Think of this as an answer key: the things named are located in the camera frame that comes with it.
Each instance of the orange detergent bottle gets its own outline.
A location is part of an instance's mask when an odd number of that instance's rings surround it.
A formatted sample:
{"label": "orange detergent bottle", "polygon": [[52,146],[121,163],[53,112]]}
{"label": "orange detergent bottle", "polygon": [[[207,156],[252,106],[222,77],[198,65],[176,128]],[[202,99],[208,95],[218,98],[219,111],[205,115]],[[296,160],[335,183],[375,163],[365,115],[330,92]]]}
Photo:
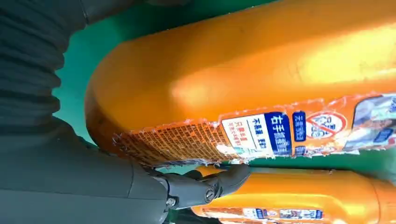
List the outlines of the orange detergent bottle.
{"label": "orange detergent bottle", "polygon": [[396,0],[280,0],[125,42],[97,67],[90,135],[143,165],[396,145]]}
{"label": "orange detergent bottle", "polygon": [[224,224],[392,224],[396,187],[351,171],[257,168],[237,192],[192,210]]}

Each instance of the orange container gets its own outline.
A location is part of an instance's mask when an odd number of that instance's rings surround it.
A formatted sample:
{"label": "orange container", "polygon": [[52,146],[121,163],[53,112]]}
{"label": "orange container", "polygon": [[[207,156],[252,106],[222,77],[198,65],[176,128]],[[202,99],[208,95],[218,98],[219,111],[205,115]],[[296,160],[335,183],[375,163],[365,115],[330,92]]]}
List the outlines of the orange container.
{"label": "orange container", "polygon": [[89,133],[148,166],[387,149],[395,10],[281,0],[125,42],[89,83]]}
{"label": "orange container", "polygon": [[192,210],[225,224],[391,224],[396,187],[350,171],[259,168],[234,194]]}

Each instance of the label sticker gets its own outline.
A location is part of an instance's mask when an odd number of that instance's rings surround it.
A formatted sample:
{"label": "label sticker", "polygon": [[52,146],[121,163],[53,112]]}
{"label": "label sticker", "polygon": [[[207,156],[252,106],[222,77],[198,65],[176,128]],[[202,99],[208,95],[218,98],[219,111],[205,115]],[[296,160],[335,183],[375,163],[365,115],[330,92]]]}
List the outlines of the label sticker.
{"label": "label sticker", "polygon": [[283,209],[280,210],[280,218],[295,220],[318,220],[323,218],[323,212],[321,210]]}
{"label": "label sticker", "polygon": [[250,219],[265,219],[268,216],[267,210],[262,209],[243,209],[243,214]]}
{"label": "label sticker", "polygon": [[275,155],[291,155],[291,136],[289,117],[281,112],[264,114],[269,139]]}
{"label": "label sticker", "polygon": [[388,138],[392,135],[393,129],[392,128],[384,128],[380,131],[377,137],[374,139],[375,143],[384,142],[388,140]]}
{"label": "label sticker", "polygon": [[300,142],[307,139],[307,125],[305,121],[305,112],[299,111],[293,113],[293,130],[294,141]]}
{"label": "label sticker", "polygon": [[305,146],[297,146],[294,148],[294,156],[304,156],[306,150]]}
{"label": "label sticker", "polygon": [[222,121],[232,147],[245,158],[272,156],[272,147],[264,114]]}
{"label": "label sticker", "polygon": [[336,112],[317,112],[307,117],[307,136],[313,139],[326,139],[344,130],[347,119]]}
{"label": "label sticker", "polygon": [[361,101],[344,151],[391,148],[396,145],[396,98],[383,96]]}

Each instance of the metal screw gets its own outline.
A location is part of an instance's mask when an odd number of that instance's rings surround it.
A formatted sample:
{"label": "metal screw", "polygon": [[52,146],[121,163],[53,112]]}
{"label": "metal screw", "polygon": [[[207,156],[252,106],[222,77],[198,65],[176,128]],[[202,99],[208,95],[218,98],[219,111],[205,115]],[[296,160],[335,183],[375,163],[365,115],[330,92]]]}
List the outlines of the metal screw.
{"label": "metal screw", "polygon": [[168,200],[166,201],[166,205],[168,205],[169,207],[173,207],[176,205],[176,199],[175,198],[168,198]]}
{"label": "metal screw", "polygon": [[206,190],[206,194],[205,194],[205,201],[207,203],[209,203],[209,202],[213,201],[213,199],[214,199],[214,190],[213,190],[213,188],[208,188]]}

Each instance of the green surface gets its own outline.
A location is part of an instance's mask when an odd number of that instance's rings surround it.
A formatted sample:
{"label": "green surface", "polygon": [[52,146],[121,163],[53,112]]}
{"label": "green surface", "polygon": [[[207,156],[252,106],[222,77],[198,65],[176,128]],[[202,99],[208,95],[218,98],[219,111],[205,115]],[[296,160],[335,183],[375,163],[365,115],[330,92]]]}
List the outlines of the green surface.
{"label": "green surface", "polygon": [[[65,67],[58,72],[62,87],[56,89],[54,94],[61,99],[61,111],[56,115],[69,122],[78,135],[89,140],[84,119],[85,88],[97,64],[115,46],[139,36],[268,2],[271,0],[196,0],[183,7],[172,8],[141,4],[78,32],[72,37],[65,55]],[[396,178],[391,175],[396,173],[395,158],[396,151],[388,150],[362,152],[360,156],[258,159],[251,165],[351,169],[396,182]]]}

